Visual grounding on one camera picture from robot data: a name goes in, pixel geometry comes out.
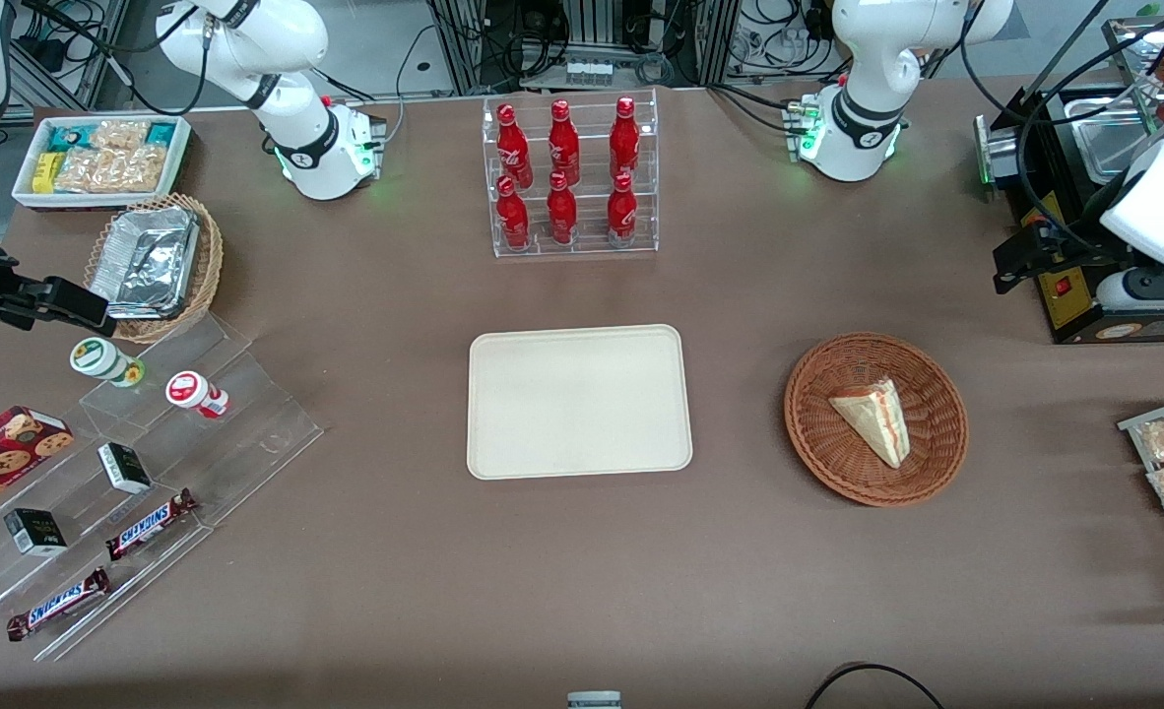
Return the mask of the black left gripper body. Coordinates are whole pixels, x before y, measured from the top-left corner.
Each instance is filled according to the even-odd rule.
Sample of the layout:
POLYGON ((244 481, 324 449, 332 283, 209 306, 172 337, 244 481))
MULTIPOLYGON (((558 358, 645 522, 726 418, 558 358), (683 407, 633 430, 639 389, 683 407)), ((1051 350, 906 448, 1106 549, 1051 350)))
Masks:
POLYGON ((1121 242, 1095 244, 1085 237, 1072 236, 1050 222, 1032 222, 1018 231, 1018 281, 1035 281, 1041 275, 1071 268, 1113 268, 1124 270, 1135 265, 1134 251, 1121 242))

